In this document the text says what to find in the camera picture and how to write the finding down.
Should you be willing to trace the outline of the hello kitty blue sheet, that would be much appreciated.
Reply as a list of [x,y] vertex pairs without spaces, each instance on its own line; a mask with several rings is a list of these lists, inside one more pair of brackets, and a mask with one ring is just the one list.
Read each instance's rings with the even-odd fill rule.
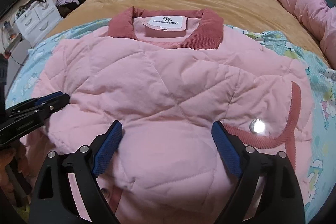
[[[63,39],[80,39],[98,28],[105,27],[109,19],[99,19],[60,32],[40,42],[28,51],[28,59],[13,80],[7,92],[6,107],[14,106],[32,96],[32,92],[54,48]],[[258,41],[282,56],[303,63],[310,81],[315,103],[313,116],[313,156],[307,172],[309,197],[305,202],[306,221],[311,223],[320,212],[335,186],[335,70],[330,69],[315,53],[290,43],[280,31],[250,32],[235,27],[235,31]]]

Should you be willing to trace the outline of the purple clothes pile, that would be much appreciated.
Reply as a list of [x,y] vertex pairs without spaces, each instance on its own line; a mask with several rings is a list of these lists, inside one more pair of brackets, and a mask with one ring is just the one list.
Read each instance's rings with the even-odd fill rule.
[[80,2],[78,0],[57,0],[55,2],[55,6],[62,6],[62,5],[68,5],[70,3],[76,3],[76,5],[80,5]]

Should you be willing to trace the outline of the pink quilted jacket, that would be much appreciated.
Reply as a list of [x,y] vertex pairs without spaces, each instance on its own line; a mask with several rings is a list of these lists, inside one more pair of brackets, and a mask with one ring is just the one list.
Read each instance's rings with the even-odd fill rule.
[[236,184],[214,121],[261,152],[287,153],[309,197],[314,100],[305,67],[226,27],[215,12],[129,8],[53,49],[33,97],[70,96],[22,139],[31,180],[48,151],[71,153],[118,120],[123,137],[98,180],[122,223],[210,223]]

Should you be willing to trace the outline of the white drawer chest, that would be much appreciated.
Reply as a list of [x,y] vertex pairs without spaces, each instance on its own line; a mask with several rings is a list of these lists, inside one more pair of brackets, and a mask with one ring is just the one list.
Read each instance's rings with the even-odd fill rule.
[[62,19],[53,0],[36,0],[20,16],[15,16],[14,27],[34,48]]

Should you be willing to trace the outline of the tan bed blanket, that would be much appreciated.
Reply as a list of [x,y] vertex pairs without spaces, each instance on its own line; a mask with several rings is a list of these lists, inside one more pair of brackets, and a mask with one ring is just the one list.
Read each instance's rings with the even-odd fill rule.
[[112,18],[131,6],[144,10],[210,8],[225,24],[251,32],[281,31],[292,44],[328,62],[317,40],[276,0],[87,0],[63,19],[49,36],[97,19]]

